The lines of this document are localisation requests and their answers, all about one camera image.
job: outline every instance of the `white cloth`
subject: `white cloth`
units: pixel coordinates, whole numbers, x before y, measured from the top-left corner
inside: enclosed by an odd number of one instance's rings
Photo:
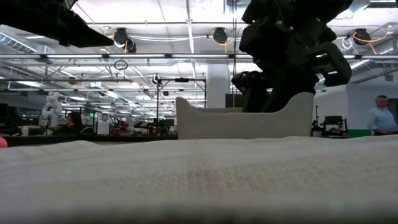
[[[397,136],[383,136],[118,146],[69,142],[4,149],[0,150],[0,221],[25,218],[34,223],[44,211],[59,219],[76,213],[92,218],[120,204],[133,206],[133,212],[123,210],[125,215],[162,218],[170,203],[175,213],[183,210],[184,215],[194,216],[240,206],[236,216],[265,208],[273,212],[260,215],[294,216],[295,208],[303,212],[301,218],[305,212],[328,217],[321,211],[369,218],[385,211],[386,201],[387,208],[398,208],[397,143]],[[353,202],[350,209],[344,207]],[[315,206],[318,203],[328,206]],[[146,207],[138,212],[137,205]]]

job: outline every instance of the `pillar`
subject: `pillar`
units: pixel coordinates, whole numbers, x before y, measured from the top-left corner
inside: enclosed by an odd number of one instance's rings
[[[207,65],[207,108],[225,108],[225,94],[230,91],[230,83],[228,65]]]

